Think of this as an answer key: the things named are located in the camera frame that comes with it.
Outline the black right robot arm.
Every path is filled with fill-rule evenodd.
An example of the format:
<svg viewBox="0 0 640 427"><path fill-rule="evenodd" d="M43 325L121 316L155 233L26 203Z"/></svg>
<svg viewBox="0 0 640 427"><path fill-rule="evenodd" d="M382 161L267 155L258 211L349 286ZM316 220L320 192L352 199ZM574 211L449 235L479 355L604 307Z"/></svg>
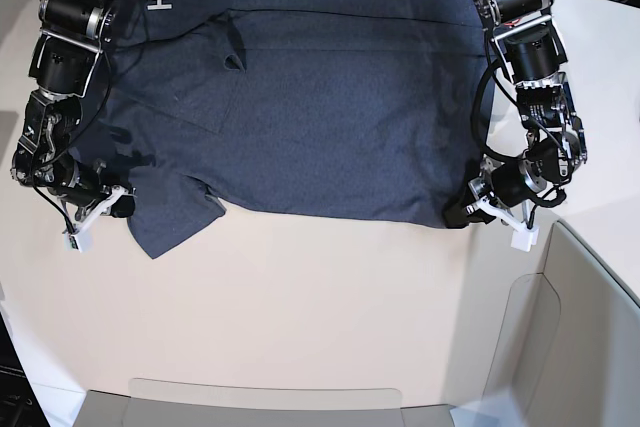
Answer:
<svg viewBox="0 0 640 427"><path fill-rule="evenodd" d="M29 75L37 87L26 104L11 176L60 213L71 250L91 245L90 228L102 216L129 217L134 189L107 173L98 159L87 166L71 149L95 123L81 101L98 67L111 66L106 46L117 0L40 0L39 38Z"/></svg>

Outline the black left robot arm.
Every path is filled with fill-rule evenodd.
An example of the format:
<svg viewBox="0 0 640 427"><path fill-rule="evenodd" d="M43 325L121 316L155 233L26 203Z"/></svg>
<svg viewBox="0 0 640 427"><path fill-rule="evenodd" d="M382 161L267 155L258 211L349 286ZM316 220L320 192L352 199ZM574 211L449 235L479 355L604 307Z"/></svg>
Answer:
<svg viewBox="0 0 640 427"><path fill-rule="evenodd" d="M444 212L450 228L494 220L512 228L513 248L537 243L539 209L566 199L566 186L588 160L586 137L562 66L568 61L554 24L554 0L473 0L483 27L487 67L474 95L470 126L482 159L460 199ZM488 85L508 81L506 99L516 108L527 146L517 155L499 153L481 129Z"/></svg>

